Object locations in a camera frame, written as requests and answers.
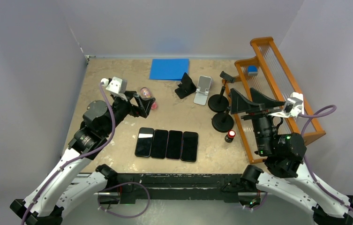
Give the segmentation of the black round base phone stand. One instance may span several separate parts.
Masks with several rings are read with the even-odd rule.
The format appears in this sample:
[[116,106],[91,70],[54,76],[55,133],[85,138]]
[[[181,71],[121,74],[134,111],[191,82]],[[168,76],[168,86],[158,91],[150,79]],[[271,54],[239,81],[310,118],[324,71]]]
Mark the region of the black round base phone stand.
[[211,124],[216,131],[227,133],[233,128],[234,120],[229,112],[230,106],[228,106],[224,112],[218,112],[212,117]]

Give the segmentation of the black phone white stripe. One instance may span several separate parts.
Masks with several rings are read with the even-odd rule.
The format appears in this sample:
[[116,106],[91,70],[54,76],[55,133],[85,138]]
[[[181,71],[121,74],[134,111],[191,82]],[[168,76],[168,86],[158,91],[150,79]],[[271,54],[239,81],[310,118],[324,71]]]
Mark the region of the black phone white stripe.
[[148,158],[151,153],[154,129],[142,127],[139,129],[138,138],[135,147],[135,156]]

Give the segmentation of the black phone purple edge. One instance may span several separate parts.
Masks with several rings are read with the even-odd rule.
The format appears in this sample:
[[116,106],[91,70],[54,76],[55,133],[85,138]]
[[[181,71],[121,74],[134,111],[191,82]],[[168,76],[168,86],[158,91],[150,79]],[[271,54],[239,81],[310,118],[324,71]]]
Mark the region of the black phone purple edge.
[[181,160],[195,162],[197,160],[198,133],[184,132],[182,136]]

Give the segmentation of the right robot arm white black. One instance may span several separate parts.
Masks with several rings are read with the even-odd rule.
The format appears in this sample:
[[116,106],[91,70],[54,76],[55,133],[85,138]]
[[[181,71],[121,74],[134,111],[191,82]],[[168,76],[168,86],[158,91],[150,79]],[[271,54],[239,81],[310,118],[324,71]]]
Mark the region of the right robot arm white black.
[[257,146],[256,154],[264,157],[267,171],[249,165],[241,186],[251,191],[273,194],[294,204],[312,216],[317,225],[351,225],[353,195],[333,189],[310,170],[304,159],[307,147],[301,134],[280,134],[273,119],[302,116],[303,95],[293,92],[286,101],[274,100],[258,90],[250,89],[251,99],[231,89],[231,113],[241,114],[252,122]]

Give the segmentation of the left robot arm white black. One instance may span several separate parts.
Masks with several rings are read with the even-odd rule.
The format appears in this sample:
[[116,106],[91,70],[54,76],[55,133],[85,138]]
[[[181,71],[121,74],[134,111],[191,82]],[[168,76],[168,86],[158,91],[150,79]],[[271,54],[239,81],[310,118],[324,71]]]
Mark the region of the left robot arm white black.
[[112,98],[113,104],[104,97],[87,106],[80,129],[57,165],[30,195],[11,203],[11,210],[23,225],[59,225],[86,197],[123,186],[115,170],[100,165],[85,181],[69,187],[80,171],[110,143],[115,128],[126,116],[147,118],[155,102],[155,98],[142,98],[135,91],[126,91],[124,97],[113,94]]

